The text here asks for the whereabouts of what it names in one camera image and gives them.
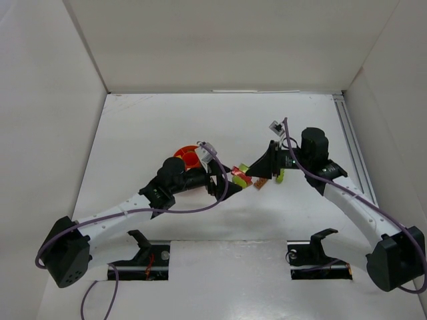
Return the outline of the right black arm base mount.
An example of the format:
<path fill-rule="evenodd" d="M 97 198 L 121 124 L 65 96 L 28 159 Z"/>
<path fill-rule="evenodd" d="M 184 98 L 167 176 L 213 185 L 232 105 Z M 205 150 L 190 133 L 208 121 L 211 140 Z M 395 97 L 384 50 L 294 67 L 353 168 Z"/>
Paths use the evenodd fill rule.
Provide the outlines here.
<path fill-rule="evenodd" d="M 329 257 L 322 247 L 322 240 L 338 233 L 325 229 L 314 233 L 309 240 L 288 240 L 286 261 L 290 265 L 292 280 L 353 280 L 350 265 Z"/>

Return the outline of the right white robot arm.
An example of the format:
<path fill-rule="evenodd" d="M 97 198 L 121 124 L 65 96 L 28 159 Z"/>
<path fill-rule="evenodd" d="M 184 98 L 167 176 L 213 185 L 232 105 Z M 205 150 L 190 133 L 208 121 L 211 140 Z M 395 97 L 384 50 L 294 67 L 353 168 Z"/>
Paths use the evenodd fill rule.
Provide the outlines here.
<path fill-rule="evenodd" d="M 347 172 L 329 158 L 329 141 L 323 130 L 304 129 L 297 144 L 283 124 L 273 122 L 270 129 L 280 140 L 270 141 L 267 151 L 246 174 L 272 179 L 286 169 L 301 170 L 308 184 L 339 208 L 368 241 L 367 245 L 358 244 L 332 228 L 318 231 L 305 241 L 289 241 L 288 261 L 303 279 L 333 263 L 363 269 L 385 292 L 426 276 L 423 232 L 415 226 L 403 226 L 355 186 Z"/>

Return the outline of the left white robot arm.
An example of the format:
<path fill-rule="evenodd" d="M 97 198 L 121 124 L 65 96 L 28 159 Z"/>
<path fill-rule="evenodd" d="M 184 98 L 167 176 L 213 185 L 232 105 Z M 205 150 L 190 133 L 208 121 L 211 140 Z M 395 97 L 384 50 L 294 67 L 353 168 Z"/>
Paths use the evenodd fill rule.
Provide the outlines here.
<path fill-rule="evenodd" d="M 94 267 L 116 261 L 142 260 L 151 247 L 137 226 L 175 205 L 175 195 L 205 188 L 217 202 L 242 188 L 229 181 L 230 168 L 212 159 L 206 168 L 186 169 L 178 157 L 163 162 L 156 176 L 130 199 L 102 213 L 77 221 L 58 219 L 36 256 L 36 266 L 45 269 L 59 288 L 80 280 Z"/>

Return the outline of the lime green long lego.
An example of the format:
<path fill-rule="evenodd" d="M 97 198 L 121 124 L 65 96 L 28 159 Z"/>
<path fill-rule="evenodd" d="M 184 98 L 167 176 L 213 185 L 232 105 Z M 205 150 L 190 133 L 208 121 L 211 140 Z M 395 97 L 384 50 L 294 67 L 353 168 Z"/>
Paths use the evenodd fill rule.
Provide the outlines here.
<path fill-rule="evenodd" d="M 276 183 L 280 184 L 284 180 L 284 169 L 280 169 L 279 174 L 276 176 Z"/>

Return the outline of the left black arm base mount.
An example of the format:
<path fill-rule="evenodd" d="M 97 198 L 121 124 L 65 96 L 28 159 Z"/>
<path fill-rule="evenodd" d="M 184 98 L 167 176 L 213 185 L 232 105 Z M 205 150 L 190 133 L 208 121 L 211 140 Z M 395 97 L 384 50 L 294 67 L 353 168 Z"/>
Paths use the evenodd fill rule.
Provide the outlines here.
<path fill-rule="evenodd" d="M 150 242 L 139 230 L 127 232 L 127 243 L 137 245 L 130 258 L 114 261 L 121 281 L 167 281 L 169 279 L 170 241 Z"/>

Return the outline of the red and lime lego stack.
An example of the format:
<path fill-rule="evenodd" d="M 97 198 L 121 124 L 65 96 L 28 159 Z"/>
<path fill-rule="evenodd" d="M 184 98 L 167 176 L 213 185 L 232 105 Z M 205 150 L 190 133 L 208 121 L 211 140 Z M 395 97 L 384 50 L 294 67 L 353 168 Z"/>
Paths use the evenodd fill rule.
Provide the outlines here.
<path fill-rule="evenodd" d="M 246 175 L 246 171 L 249 169 L 247 165 L 241 163 L 238 167 L 233 166 L 231 170 L 232 182 L 239 185 L 242 189 L 251 186 L 252 178 Z"/>

